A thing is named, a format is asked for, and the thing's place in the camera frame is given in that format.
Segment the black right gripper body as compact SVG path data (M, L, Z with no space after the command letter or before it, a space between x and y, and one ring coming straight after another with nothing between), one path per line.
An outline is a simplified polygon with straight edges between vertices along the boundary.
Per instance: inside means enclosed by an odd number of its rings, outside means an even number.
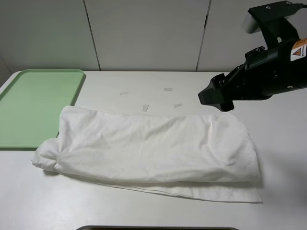
M307 40L282 41L275 48L258 47L222 81L226 101L266 100L307 86Z

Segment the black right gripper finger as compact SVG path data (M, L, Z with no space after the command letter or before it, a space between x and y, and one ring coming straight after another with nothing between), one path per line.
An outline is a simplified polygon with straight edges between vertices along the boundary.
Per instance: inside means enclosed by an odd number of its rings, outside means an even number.
M202 105L217 105L226 102L221 88L225 81L225 75L223 73L214 76L208 86L198 93L200 103Z
M232 101L214 104L213 107L219 109L221 112L229 112L229 111L234 110L234 104Z

